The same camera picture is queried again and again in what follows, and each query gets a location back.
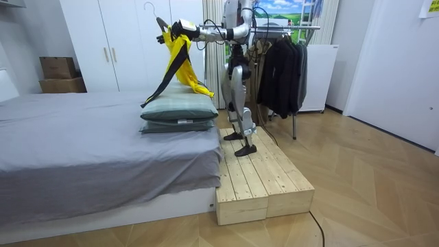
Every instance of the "gray bed sheet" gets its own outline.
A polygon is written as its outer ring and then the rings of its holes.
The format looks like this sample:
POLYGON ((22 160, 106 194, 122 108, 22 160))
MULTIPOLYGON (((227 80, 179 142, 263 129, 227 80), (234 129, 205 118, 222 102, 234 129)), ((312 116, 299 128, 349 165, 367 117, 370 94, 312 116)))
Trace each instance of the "gray bed sheet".
POLYGON ((152 92, 25 95, 0 102, 0 226, 217 187, 217 128, 141 134, 152 92))

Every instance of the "black strap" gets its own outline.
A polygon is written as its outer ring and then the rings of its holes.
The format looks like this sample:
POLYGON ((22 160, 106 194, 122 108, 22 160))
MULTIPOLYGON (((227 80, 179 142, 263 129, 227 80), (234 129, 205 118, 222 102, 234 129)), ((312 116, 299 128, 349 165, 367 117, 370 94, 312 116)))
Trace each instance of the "black strap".
POLYGON ((144 108, 148 103, 156 99, 166 89, 167 85, 169 85, 169 83, 171 82, 173 76, 177 73, 177 70, 183 65, 187 58, 189 59, 189 54, 187 53, 187 43, 185 41, 183 46, 180 48, 177 56, 172 61, 171 66, 169 66, 169 69, 166 71, 165 77, 163 77, 162 82, 160 83, 160 85, 158 85, 156 91, 148 97, 145 103, 140 105, 141 108, 144 108))

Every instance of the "wooden step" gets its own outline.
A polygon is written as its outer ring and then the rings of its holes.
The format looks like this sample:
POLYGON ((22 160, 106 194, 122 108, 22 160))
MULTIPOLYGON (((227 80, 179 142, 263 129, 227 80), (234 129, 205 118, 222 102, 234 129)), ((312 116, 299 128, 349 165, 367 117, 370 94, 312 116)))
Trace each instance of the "wooden step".
POLYGON ((313 186, 263 128, 252 136, 258 151, 244 157, 234 155, 244 141, 222 139, 233 129, 220 132, 224 160, 219 165, 222 185, 216 189, 219 225, 309 211, 313 186))

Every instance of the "cabinet handle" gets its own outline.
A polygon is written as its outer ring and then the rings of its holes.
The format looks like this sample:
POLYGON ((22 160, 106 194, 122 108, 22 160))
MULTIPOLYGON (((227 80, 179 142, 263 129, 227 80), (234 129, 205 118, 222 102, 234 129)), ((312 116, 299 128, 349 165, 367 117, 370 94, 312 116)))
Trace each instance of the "cabinet handle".
POLYGON ((117 62, 117 58, 116 58, 116 49, 113 47, 112 49, 112 57, 115 59, 115 62, 117 62))
POLYGON ((105 53, 105 59, 107 59, 107 62, 110 62, 108 59, 108 54, 107 54, 107 48, 104 47, 104 53, 105 53))

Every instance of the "pillow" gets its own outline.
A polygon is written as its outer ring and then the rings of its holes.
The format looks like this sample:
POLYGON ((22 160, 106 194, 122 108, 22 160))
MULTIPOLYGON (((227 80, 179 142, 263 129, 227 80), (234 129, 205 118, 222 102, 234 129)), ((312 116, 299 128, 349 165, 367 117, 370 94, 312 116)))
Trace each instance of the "pillow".
POLYGON ((212 120, 218 111, 209 96, 194 93, 189 86, 171 82, 168 87, 141 111, 148 121, 178 124, 178 120, 212 120))
POLYGON ((139 131, 142 133, 169 133, 169 132, 188 132, 188 131, 202 131, 215 127, 215 121, 209 120, 202 123, 181 124, 181 125, 163 125, 145 121, 139 131))

